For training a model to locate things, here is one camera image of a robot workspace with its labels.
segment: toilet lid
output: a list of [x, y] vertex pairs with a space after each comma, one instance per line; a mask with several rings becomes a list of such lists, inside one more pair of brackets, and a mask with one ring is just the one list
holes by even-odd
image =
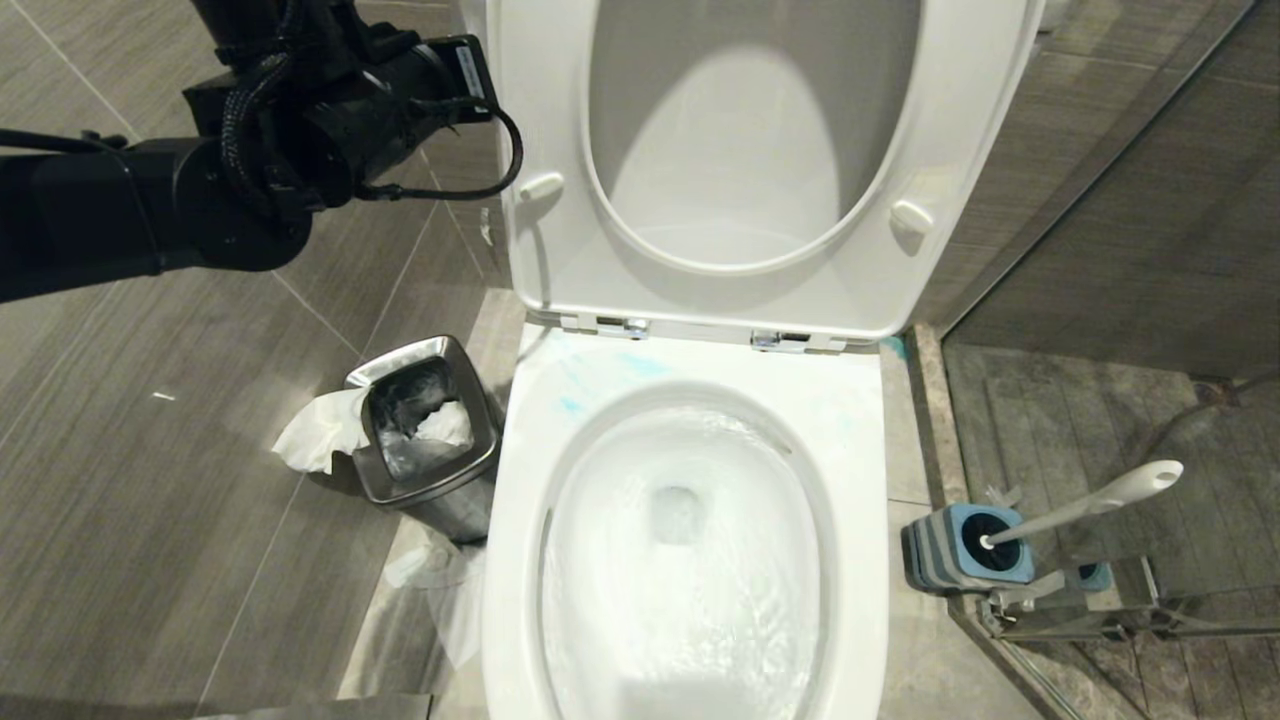
[[492, 1], [534, 309], [877, 340], [937, 264], [1039, 0]]

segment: black robotic arm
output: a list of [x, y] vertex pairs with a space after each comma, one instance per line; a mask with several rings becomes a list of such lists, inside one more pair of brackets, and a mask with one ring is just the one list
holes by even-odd
[[[358, 200], [475, 200], [520, 132], [474, 36], [422, 42], [352, 0], [192, 0], [229, 72], [183, 92], [197, 137], [0, 129], [0, 302], [189, 266], [270, 270], [311, 217]], [[512, 161], [468, 191], [372, 182], [431, 133], [498, 119]]]

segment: stainless steel trash can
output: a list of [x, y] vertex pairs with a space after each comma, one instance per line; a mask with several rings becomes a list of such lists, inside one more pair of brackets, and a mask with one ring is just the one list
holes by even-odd
[[[456, 543], [488, 537], [502, 420], [462, 343], [440, 336], [401, 347], [352, 370], [346, 384], [370, 387], [361, 414], [370, 445], [352, 456], [365, 496]], [[466, 410], [470, 447], [419, 451], [411, 428], [447, 401]]]

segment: toilet brush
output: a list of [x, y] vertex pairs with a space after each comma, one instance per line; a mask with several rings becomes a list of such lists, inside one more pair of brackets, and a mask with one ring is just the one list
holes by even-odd
[[1178, 482], [1181, 474], [1183, 464], [1176, 460], [1147, 462], [1111, 480], [1102, 489], [1087, 495], [1075, 502], [1064, 505], [1047, 515], [1028, 520], [1004, 532], [980, 536], [978, 544], [983, 550], [993, 552], [998, 550], [1000, 544], [1024, 538], [1032, 533], [1074, 523], [1088, 515], [1101, 515], [1119, 510], [1120, 507], [1147, 500], [1169, 489]]

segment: white toilet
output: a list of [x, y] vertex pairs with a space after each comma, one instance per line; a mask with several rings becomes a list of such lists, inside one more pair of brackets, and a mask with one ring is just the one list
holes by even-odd
[[524, 329], [493, 720], [876, 717], [876, 342], [955, 227], [1041, 0], [490, 0]]

